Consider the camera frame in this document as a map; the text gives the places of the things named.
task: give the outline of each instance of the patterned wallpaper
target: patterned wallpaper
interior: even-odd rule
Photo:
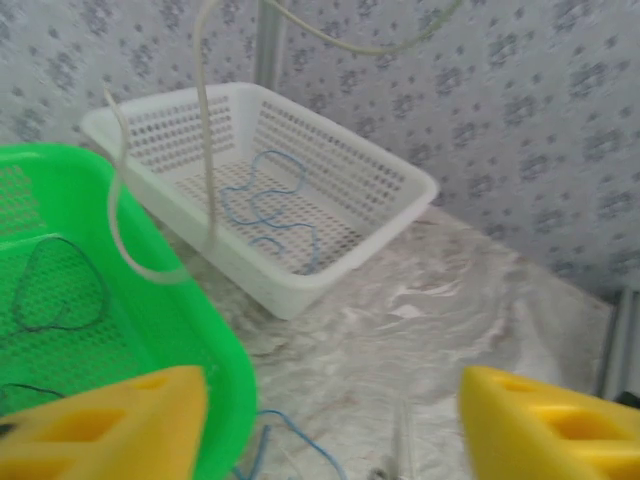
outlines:
[[[200,0],[0,0],[0,144],[79,144],[82,115],[194,85]],[[207,80],[251,81],[257,5],[223,0],[205,37]]]
[[[399,43],[449,0],[293,0]],[[430,42],[356,57],[289,26],[279,92],[436,177],[437,204],[592,292],[640,280],[640,1],[465,0]]]

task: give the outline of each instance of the wall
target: wall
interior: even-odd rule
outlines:
[[[398,43],[446,0],[294,0]],[[593,292],[640,278],[640,2],[465,0],[429,43],[354,57],[289,26],[280,93],[425,169],[445,210]]]
[[[199,0],[0,0],[0,144],[82,143],[82,115],[193,86]],[[206,34],[207,80],[251,81],[257,5],[224,0]]]

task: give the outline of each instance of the white plastic basket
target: white plastic basket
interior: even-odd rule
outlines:
[[[426,173],[270,90],[228,83],[207,87],[207,95],[218,222],[207,260],[277,317],[301,313],[415,220],[438,192]],[[153,95],[121,108],[131,129],[128,185],[152,214],[200,248],[207,215],[196,90]],[[88,113],[81,127],[97,146],[117,154],[121,133],[109,109]],[[287,153],[306,167],[302,190],[284,199],[265,196],[264,211],[282,208],[283,219],[315,226],[319,256],[312,273],[304,274],[312,254],[310,229],[238,225],[221,208],[219,191],[246,184],[252,160],[265,150]],[[298,178],[294,165],[267,155],[255,188],[234,192],[228,206],[250,219],[251,195],[290,188]],[[260,236],[277,238],[284,251],[270,242],[249,245]]]

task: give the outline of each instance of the marble countertop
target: marble countertop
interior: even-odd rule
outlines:
[[[261,407],[291,416],[351,480],[384,467],[399,395],[412,411],[418,478],[470,479],[455,402],[461,369],[491,365],[588,392],[610,315],[436,208],[294,321],[274,318],[213,268],[198,280],[251,354]],[[268,420],[307,480],[337,478]],[[270,447],[259,479],[289,477],[295,471]]]

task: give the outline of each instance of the basket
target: basket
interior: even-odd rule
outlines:
[[[105,211],[112,176],[79,148],[0,148],[0,416],[54,400],[52,392],[201,365],[211,407],[195,478],[223,478],[255,420],[249,358],[194,281],[159,286],[122,260]],[[128,193],[119,219],[142,262],[180,265]]]
[[[301,313],[415,220],[435,198],[436,182],[411,164],[336,123],[253,84],[207,87],[216,183],[218,234],[206,258],[275,316]],[[195,89],[153,95],[121,105],[130,123],[127,183],[140,202],[194,248],[207,231],[202,134]],[[114,156],[121,133],[106,108],[88,113],[82,130]],[[250,221],[251,198],[265,190],[292,191],[301,172],[268,154],[245,185],[256,155],[277,150],[299,161],[306,181],[295,195],[265,195],[260,209],[278,221],[313,225],[274,231]],[[265,237],[271,241],[256,241]],[[315,268],[308,271],[317,246]]]

